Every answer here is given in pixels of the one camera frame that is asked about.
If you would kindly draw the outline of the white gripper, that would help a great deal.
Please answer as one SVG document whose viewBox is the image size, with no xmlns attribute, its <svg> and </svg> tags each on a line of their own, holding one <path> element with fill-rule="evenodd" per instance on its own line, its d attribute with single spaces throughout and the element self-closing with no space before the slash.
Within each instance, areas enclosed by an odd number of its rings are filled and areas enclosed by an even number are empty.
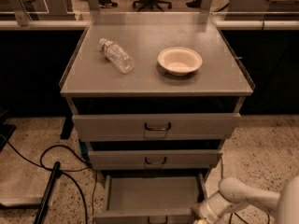
<svg viewBox="0 0 299 224">
<path fill-rule="evenodd" d="M 221 218 L 232 213 L 236 204 L 225 199 L 219 192 L 204 199 L 200 203 L 192 206 L 192 212 L 197 220 L 197 224 L 216 224 Z"/>
</svg>

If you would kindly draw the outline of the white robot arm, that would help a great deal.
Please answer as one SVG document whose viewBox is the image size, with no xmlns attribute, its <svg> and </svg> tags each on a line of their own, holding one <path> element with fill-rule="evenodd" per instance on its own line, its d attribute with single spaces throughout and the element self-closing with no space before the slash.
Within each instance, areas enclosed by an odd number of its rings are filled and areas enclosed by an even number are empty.
<svg viewBox="0 0 299 224">
<path fill-rule="evenodd" d="M 192 206 L 196 224 L 217 224 L 228 213 L 248 205 L 264 211 L 275 224 L 299 224 L 299 177 L 289 181 L 281 193 L 250 187 L 232 177 L 223 178 L 212 196 Z"/>
</svg>

